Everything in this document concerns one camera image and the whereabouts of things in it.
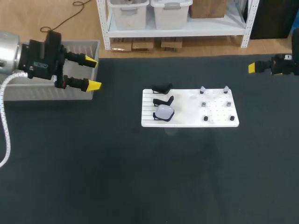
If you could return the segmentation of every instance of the gray storage bin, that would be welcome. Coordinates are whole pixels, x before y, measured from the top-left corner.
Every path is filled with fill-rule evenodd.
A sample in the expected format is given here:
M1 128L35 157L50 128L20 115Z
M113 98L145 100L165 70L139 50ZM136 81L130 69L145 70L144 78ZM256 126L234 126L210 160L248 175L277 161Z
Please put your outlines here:
M99 60L99 41L62 41L68 51L84 53L92 59ZM98 68L80 66L78 63L65 60L64 75L74 78L96 80ZM0 83L6 75L0 74ZM41 78L15 78L5 89L4 100L72 100L92 99L93 91L82 92L80 89L67 86L65 90L54 87L54 81Z

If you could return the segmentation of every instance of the metal peg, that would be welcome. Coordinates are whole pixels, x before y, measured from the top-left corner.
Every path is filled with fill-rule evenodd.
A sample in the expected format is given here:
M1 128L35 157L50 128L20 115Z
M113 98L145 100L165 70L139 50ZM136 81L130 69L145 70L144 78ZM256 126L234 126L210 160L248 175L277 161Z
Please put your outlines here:
M201 94L204 94L205 91L206 91L205 87L202 86L202 87L200 88L200 93L201 93Z
M223 92L224 92L225 94L227 94L228 91L229 91L229 87L228 87L228 86L225 86L224 89L223 89Z

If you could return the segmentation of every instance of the white board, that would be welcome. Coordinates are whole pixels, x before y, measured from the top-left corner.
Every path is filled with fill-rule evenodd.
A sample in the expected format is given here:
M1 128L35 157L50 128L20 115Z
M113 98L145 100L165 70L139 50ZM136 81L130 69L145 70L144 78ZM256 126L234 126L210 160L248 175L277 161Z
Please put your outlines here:
M174 96L171 107L175 112L171 121L154 120L153 113L157 107L154 106L153 99L168 101L171 96ZM205 116L208 116L208 121L204 121ZM234 116L235 119L231 121L230 116ZM164 95L145 89L142 93L141 125L143 127L238 127L239 119L231 90L225 94L223 89L206 89L204 94L200 94L200 89L172 89Z

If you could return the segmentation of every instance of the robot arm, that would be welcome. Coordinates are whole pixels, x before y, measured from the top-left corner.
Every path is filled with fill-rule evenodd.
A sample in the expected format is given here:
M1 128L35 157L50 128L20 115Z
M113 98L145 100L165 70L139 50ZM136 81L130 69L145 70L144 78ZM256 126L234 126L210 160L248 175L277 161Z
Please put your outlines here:
M249 65L249 73L262 73L266 69L271 69L272 75L293 73L299 76L299 28L293 32L292 55L279 54L273 56L269 61L257 61Z
M60 89L65 89L67 85L81 91L100 88L101 83L64 75L63 66L66 59L92 68L98 65L97 61L85 54L67 52L61 44L60 33L49 31L44 42L30 40L29 44L20 44L18 35L0 30L0 73L11 75L15 70L22 70L28 73L28 78L48 80L54 75L55 87Z

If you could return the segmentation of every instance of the metal shelving unit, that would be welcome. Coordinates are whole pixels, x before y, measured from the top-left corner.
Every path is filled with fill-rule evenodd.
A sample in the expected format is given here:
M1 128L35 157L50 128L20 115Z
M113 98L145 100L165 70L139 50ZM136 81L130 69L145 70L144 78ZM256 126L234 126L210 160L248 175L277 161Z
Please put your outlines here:
M227 13L224 18L191 19L188 16L184 29L157 30L155 26L154 10L148 7L147 26L141 30L118 30L112 11L108 9L106 14L106 0L97 0L103 40L106 50L110 50L110 38L116 37L175 37L175 36L224 36L243 35L241 48L246 48L256 16L259 0L248 0L248 18L245 23L242 11L246 0L229 0Z

